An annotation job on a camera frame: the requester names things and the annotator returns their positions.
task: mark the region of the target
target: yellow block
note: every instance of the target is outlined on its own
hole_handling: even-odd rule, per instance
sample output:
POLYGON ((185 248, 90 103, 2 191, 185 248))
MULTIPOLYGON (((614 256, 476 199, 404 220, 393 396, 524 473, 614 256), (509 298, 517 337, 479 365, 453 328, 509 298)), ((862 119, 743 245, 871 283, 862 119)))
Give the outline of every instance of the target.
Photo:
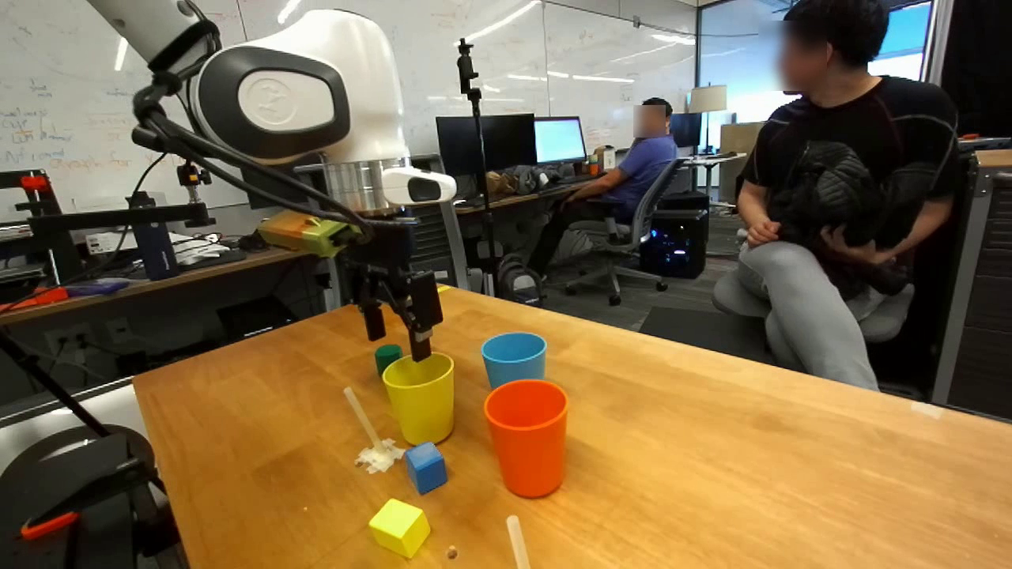
POLYGON ((416 555, 429 536, 429 519, 410 503, 386 499, 382 510, 369 519, 369 534, 386 551, 416 555))

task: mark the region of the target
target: wall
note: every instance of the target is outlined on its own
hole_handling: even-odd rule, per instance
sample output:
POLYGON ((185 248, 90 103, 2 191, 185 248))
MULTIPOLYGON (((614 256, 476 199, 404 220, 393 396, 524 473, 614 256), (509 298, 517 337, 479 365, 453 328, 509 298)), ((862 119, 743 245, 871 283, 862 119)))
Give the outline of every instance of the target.
MULTIPOLYGON (((197 0, 225 45, 270 33, 287 0, 197 0)), ((292 12, 334 5, 375 20, 394 51, 404 91, 410 154, 436 154, 436 113, 467 113, 458 95, 457 41, 476 36, 485 79, 485 113, 582 113, 588 145, 625 145, 637 103, 648 95, 683 102, 694 86, 694 9, 669 0, 303 0, 292 12)), ((117 208, 154 159, 129 142, 129 98, 149 86, 147 64, 86 0, 0 3, 0 171, 43 168, 67 210, 117 208)), ((147 190, 159 203, 185 203, 174 168, 161 160, 147 190)), ((0 220, 19 191, 0 191, 0 220)), ((203 190, 213 205, 245 203, 229 184, 203 190)))

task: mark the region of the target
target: gray pants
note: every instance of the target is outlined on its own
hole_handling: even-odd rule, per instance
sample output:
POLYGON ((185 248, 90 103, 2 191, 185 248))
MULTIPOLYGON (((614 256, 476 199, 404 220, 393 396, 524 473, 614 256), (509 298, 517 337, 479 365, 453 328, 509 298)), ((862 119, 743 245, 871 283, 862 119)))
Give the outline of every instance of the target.
POLYGON ((879 298, 873 306, 845 299, 807 245, 743 245, 738 269, 717 281, 714 299, 738 316, 766 316, 766 337, 780 357, 796 357, 807 374, 879 387, 868 357, 868 330, 895 336, 914 287, 879 298))

